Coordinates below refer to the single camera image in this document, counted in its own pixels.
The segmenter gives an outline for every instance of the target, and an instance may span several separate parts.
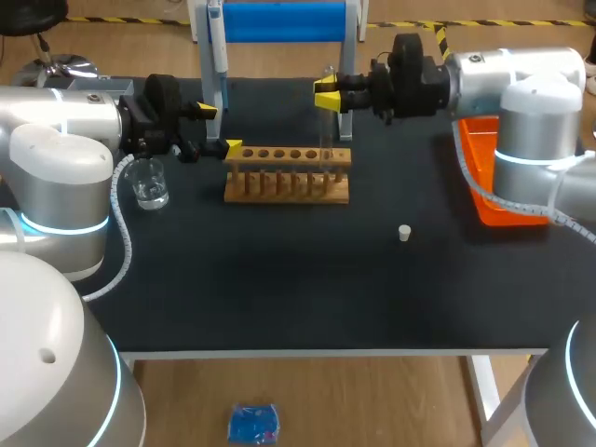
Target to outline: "glass beaker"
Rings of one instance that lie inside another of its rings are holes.
[[[169,201],[164,165],[155,158],[132,161],[124,174],[132,184],[137,203],[144,210],[159,210]]]

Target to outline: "black stool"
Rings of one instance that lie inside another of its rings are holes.
[[[12,78],[13,86],[43,87],[50,77],[98,77],[97,67],[82,56],[52,56],[41,33],[66,19],[66,0],[0,0],[0,35],[29,35],[38,59],[29,62]]]

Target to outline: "yellow black tape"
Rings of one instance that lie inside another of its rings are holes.
[[[188,20],[140,19],[134,17],[67,17],[65,21],[86,23],[146,23],[189,26]],[[367,23],[367,28],[427,28],[435,26],[596,26],[594,20],[406,20]]]
[[[65,21],[84,23],[146,23],[150,25],[190,26],[188,20],[137,19],[133,17],[67,17]]]
[[[407,20],[377,21],[368,23],[367,28],[426,28],[435,26],[596,26],[594,20]]]
[[[435,36],[437,37],[437,43],[439,44],[440,56],[445,61],[451,54],[451,50],[447,45],[447,28],[444,26],[435,25],[434,32]]]

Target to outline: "water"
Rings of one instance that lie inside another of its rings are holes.
[[[163,176],[152,176],[135,183],[133,188],[137,202],[144,210],[159,210],[169,201],[168,188]]]

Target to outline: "wooden floor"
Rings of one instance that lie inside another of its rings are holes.
[[[70,0],[72,15],[186,19],[165,0]],[[371,0],[370,21],[395,20],[572,20],[581,0]],[[394,29],[371,29],[359,45],[358,66],[391,48]],[[428,54],[440,57],[432,33],[420,32]],[[458,28],[448,31],[453,50],[567,45],[585,53],[590,28]],[[47,34],[54,52],[78,53],[103,74],[167,73],[200,76],[189,30],[156,25],[61,24]],[[337,63],[339,47],[325,45],[232,45],[231,76],[317,76]],[[26,38],[8,38],[0,83],[34,57]],[[596,103],[587,100],[583,136]],[[493,358],[505,394],[522,370],[520,356]],[[147,447],[226,444],[226,424],[235,402],[275,402],[282,446],[468,447],[478,445],[467,376],[457,358],[259,359],[152,361],[137,375],[147,405]]]

